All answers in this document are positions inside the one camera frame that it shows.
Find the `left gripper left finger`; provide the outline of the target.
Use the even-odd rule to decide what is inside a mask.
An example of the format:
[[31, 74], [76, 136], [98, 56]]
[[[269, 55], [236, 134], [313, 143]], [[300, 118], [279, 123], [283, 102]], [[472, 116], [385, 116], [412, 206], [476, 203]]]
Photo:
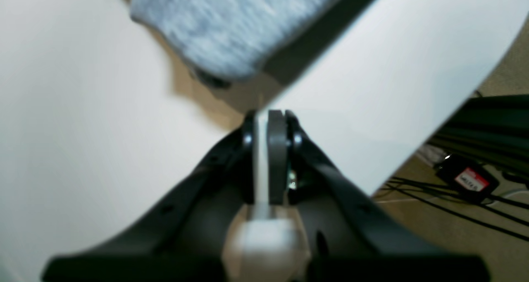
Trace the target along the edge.
[[44, 282], [224, 282], [230, 225], [254, 199], [255, 111], [191, 173], [118, 235], [82, 253], [54, 257]]

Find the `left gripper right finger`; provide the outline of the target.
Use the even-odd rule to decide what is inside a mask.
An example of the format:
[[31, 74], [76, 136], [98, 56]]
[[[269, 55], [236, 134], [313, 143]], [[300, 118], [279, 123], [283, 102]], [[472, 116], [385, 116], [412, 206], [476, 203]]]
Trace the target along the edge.
[[415, 235], [350, 182], [291, 110], [267, 120], [268, 200], [297, 209], [310, 251], [306, 282], [489, 282], [478, 256]]

